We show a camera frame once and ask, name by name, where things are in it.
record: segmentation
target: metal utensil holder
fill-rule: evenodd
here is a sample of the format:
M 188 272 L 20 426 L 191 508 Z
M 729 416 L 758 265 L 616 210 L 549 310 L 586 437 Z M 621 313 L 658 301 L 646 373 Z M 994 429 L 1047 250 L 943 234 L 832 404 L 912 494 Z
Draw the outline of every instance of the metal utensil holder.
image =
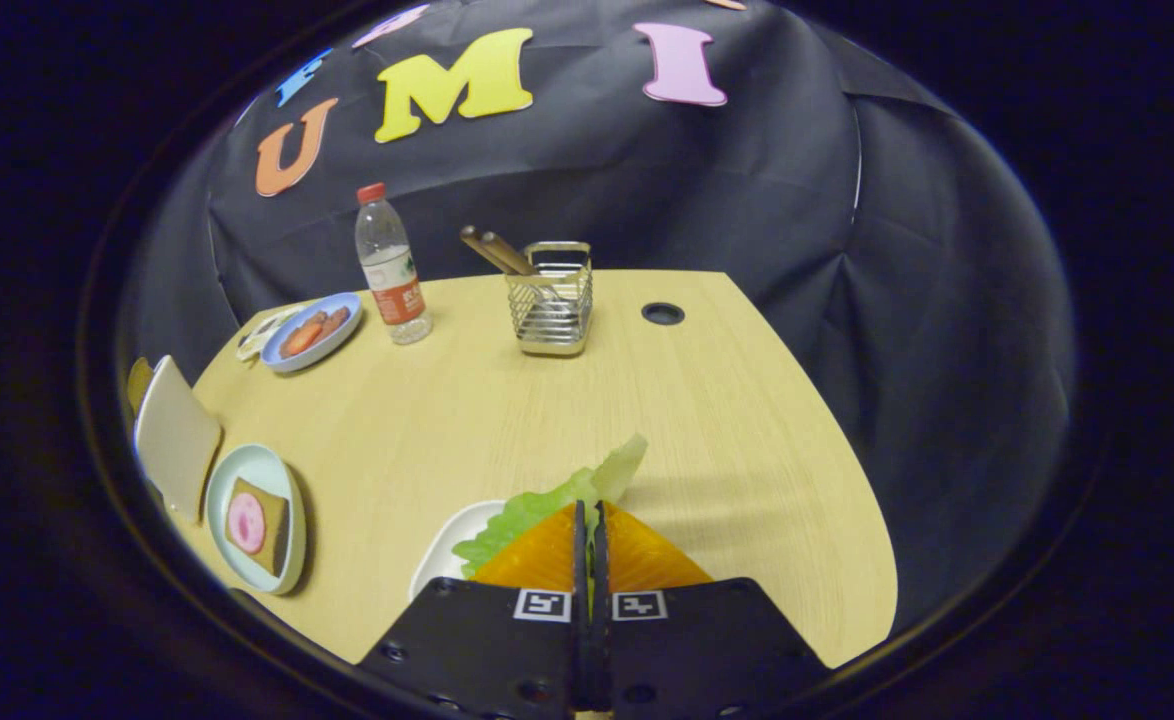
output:
M 549 260 L 549 253 L 574 260 Z M 506 275 L 511 327 L 520 350 L 534 355 L 582 352 L 591 328 L 591 245 L 535 242 L 524 249 L 524 256 L 538 274 Z

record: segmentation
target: bottle label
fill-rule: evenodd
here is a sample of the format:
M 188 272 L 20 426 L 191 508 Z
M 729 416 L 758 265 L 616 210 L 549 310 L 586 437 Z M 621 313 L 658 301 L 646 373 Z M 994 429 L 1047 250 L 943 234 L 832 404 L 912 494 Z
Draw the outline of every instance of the bottle label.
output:
M 409 250 L 385 263 L 363 265 L 363 269 L 383 323 L 409 323 L 427 309 L 418 288 L 418 269 L 414 268 L 414 258 Z

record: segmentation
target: orange letter u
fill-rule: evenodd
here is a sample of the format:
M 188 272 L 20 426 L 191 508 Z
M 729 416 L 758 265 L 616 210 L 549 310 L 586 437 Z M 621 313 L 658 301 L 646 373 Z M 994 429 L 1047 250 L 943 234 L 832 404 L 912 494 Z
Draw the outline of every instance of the orange letter u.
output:
M 306 170 L 312 169 L 312 163 L 316 163 L 316 156 L 321 152 L 321 137 L 325 135 L 325 117 L 338 103 L 339 99 L 331 97 L 303 113 L 303 146 L 298 150 L 298 159 L 288 168 L 281 168 L 281 150 L 284 150 L 285 135 L 289 135 L 294 123 L 277 128 L 258 142 L 258 173 L 254 177 L 258 195 L 263 197 L 281 195 L 285 188 L 298 184 Z

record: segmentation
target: black cloth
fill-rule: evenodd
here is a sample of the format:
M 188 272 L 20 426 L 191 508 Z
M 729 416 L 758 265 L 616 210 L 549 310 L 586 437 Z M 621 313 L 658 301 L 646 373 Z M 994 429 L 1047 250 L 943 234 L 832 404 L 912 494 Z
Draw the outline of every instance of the black cloth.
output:
M 377 19 L 336 38 L 282 108 L 264 88 L 175 179 L 133 278 L 140 355 L 171 355 L 194 382 L 255 311 L 364 287 L 355 188 L 382 181 L 423 280 L 492 272 L 460 245 L 465 224 L 514 245 L 586 240 L 598 268 L 728 272 L 866 470 L 898 565 L 896 628 L 1012 546 L 1070 420 L 1071 302 L 1027 193 L 944 102 L 765 4 L 433 4 L 351 51 Z M 728 105 L 647 97 L 654 65 L 636 22 L 710 33 Z M 375 141 L 382 69 L 423 53 L 448 67 L 511 27 L 533 31 L 520 55 L 529 108 L 454 110 Z M 259 196 L 258 142 L 295 123 L 289 163 L 299 116 L 330 97 L 316 164 Z

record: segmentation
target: letter m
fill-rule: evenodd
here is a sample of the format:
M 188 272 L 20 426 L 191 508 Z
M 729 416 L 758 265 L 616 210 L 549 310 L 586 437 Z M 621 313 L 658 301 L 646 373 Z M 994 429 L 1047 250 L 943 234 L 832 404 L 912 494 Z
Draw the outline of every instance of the letter m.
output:
M 382 70 L 378 79 L 386 83 L 387 95 L 375 140 L 390 142 L 418 132 L 421 120 L 414 117 L 410 100 L 431 122 L 444 123 L 463 87 L 467 87 L 467 100 L 458 106 L 458 114 L 464 117 L 528 108 L 533 95 L 520 87 L 520 46 L 529 38 L 529 28 L 491 32 L 468 45 L 448 69 L 427 55 L 413 55 Z

